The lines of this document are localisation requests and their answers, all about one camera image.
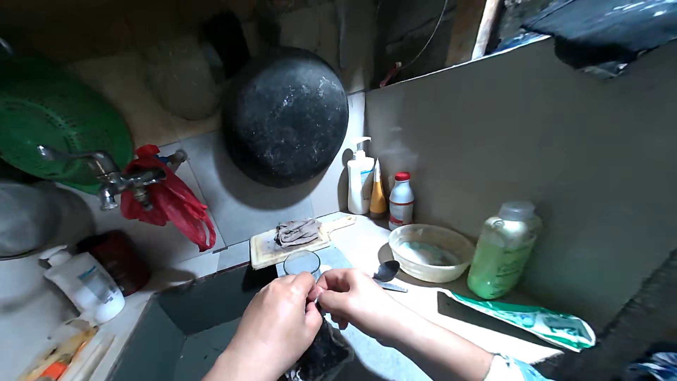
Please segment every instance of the red plastic bag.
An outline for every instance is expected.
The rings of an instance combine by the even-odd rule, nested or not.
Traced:
[[[157,146],[143,146],[136,150],[139,158],[132,160],[125,168],[126,174],[152,167],[160,167],[165,171],[165,180],[146,187],[153,209],[144,210],[131,192],[126,191],[122,194],[123,216],[128,220],[139,220],[158,226],[166,225],[167,221],[174,222],[181,233],[195,243],[201,252],[214,247],[216,232],[207,215],[207,206],[201,204],[190,188],[155,156],[159,152]],[[205,226],[209,232],[209,241],[204,231]]]

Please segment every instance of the plastic bag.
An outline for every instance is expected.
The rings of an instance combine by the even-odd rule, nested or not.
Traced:
[[[134,199],[130,191],[122,194],[122,214],[128,220],[139,220],[148,224],[164,226],[167,221],[174,225],[203,252],[214,247],[216,232],[214,224],[207,215],[207,206],[201,204],[188,186],[174,174],[154,153],[159,153],[157,146],[143,146],[136,150],[138,159],[132,160],[125,168],[129,174],[143,169],[159,167],[167,177],[157,184],[146,187],[153,204],[151,210],[144,210],[139,201]],[[207,238],[204,227],[209,232]]]
[[[677,39],[675,0],[560,0],[522,25],[555,36],[555,54],[608,79],[645,52]]]
[[[289,381],[332,381],[354,358],[348,341],[323,318],[313,344],[285,376]]]

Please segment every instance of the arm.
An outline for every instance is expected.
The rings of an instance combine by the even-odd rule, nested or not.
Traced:
[[[312,344],[322,324],[309,273],[265,286],[242,315],[238,330],[202,381],[276,381]]]
[[[367,274],[354,268],[324,273],[309,297],[345,328],[348,322],[393,346],[434,380],[484,380],[494,355],[392,299]]]

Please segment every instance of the metal tap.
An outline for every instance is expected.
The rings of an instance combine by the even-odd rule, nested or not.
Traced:
[[[98,195],[101,201],[101,210],[111,210],[118,207],[115,196],[127,190],[132,193],[134,199],[139,201],[145,210],[151,210],[153,204],[150,202],[150,195],[146,186],[156,184],[167,176],[165,171],[159,167],[124,174],[105,151],[71,154],[44,145],[38,145],[37,148],[43,159],[48,161],[86,159],[92,172],[102,183]]]

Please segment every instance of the kitchen counter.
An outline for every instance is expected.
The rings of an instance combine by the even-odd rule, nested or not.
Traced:
[[[338,212],[318,219],[327,222],[346,215]],[[334,231],[331,234],[333,246],[320,250],[318,254],[321,258],[335,258],[337,256],[332,255],[331,251],[339,250],[349,262],[342,266],[351,265],[371,274],[381,262],[393,259],[388,246],[390,231],[379,224],[383,225],[367,217],[358,216],[354,225]],[[215,273],[218,261],[219,254],[205,254],[192,258],[155,274],[143,290],[125,298],[126,305],[123,311],[101,327],[101,332],[113,333],[115,340],[91,380],[104,381],[106,379],[154,292]],[[466,286],[465,276],[454,282],[434,284],[419,281],[400,272],[392,283],[409,289],[409,292],[405,294],[391,292],[395,299],[489,352],[503,353],[528,363],[537,363],[562,353],[560,349],[550,346],[522,329],[454,302],[445,294],[445,290],[470,298],[474,297]],[[510,293],[501,301],[535,304],[528,297],[515,292]],[[381,346],[376,340],[367,337],[354,327],[349,327],[345,336],[355,346],[358,358],[361,360],[355,366],[365,366],[375,374],[391,380],[419,380],[425,377],[409,359],[400,355],[395,349]]]

